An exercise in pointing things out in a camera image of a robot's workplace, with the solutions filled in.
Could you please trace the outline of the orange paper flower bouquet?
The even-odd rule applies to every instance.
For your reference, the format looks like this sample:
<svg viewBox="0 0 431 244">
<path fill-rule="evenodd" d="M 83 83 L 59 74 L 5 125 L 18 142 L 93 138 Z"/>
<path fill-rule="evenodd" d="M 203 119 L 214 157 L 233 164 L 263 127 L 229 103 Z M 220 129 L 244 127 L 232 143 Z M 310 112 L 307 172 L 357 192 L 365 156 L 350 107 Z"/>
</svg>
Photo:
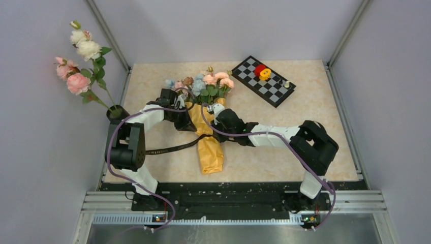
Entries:
<svg viewBox="0 0 431 244">
<path fill-rule="evenodd" d="M 226 104 L 225 96 L 234 88 L 234 81 L 231 79 L 232 72 L 215 73 L 212 67 L 199 73 L 196 77 L 186 77 L 183 80 L 165 80 L 165 87 L 185 96 L 187 105 L 193 105 L 188 111 L 193 125 L 196 127 L 196 134 L 201 138 L 197 142 L 198 157 L 201 172 L 211 174 L 223 170 L 224 154 L 220 143 L 213 136 L 213 130 L 207 125 L 214 119 L 206 108 L 202 108 L 204 103 Z"/>
</svg>

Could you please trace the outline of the black ribbon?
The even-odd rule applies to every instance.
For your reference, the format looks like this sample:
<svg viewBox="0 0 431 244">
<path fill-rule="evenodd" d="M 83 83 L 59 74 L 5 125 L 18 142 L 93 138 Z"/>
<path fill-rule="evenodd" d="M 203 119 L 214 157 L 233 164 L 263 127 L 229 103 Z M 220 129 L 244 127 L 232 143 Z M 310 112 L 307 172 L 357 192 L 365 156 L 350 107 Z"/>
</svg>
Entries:
<svg viewBox="0 0 431 244">
<path fill-rule="evenodd" d="M 173 147 L 168 147 L 168 148 L 161 148 L 161 149 L 152 149 L 152 150 L 146 150 L 145 154 L 146 155 L 161 155 L 161 154 L 167 154 L 167 153 L 172 153 L 175 151 L 179 151 L 179 150 L 183 150 L 189 147 L 192 147 L 194 145 L 196 145 L 200 140 L 206 138 L 206 137 L 212 137 L 212 135 L 209 134 L 203 134 L 200 135 L 196 140 L 183 144 L 183 145 L 178 145 L 178 146 L 173 146 Z"/>
</svg>

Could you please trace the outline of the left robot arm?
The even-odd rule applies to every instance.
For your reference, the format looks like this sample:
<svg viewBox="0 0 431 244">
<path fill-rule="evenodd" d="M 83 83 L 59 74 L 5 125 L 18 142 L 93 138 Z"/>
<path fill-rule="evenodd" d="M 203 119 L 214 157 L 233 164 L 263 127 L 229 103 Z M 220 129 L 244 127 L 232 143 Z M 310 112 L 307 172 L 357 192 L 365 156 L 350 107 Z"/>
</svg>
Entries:
<svg viewBox="0 0 431 244">
<path fill-rule="evenodd" d="M 172 122 L 178 131 L 195 132 L 197 129 L 189 115 L 194 106 L 194 99 L 191 105 L 186 105 L 185 95 L 164 88 L 157 99 L 148 102 L 139 112 L 126 114 L 110 123 L 105 150 L 108 169 L 119 170 L 132 183 L 135 187 L 133 200 L 143 210 L 157 210 L 166 203 L 158 190 L 159 182 L 144 163 L 146 156 L 172 153 L 198 142 L 194 140 L 179 146 L 147 150 L 145 134 L 162 121 Z"/>
</svg>

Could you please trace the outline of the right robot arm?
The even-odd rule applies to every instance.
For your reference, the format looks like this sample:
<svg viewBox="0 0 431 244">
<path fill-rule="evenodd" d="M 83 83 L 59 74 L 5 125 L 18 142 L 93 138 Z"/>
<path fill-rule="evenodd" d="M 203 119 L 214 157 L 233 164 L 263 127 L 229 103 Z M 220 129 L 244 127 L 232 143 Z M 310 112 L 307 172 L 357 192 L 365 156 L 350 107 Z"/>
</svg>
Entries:
<svg viewBox="0 0 431 244">
<path fill-rule="evenodd" d="M 214 115 L 209 126 L 219 142 L 288 148 L 298 158 L 305 173 L 298 193 L 288 197 L 284 204 L 288 211 L 297 213 L 312 209 L 318 204 L 322 189 L 335 193 L 334 185 L 325 175 L 339 146 L 319 122 L 306 120 L 295 127 L 265 126 L 257 122 L 245 123 L 232 109 L 219 103 L 209 105 L 207 110 Z"/>
</svg>

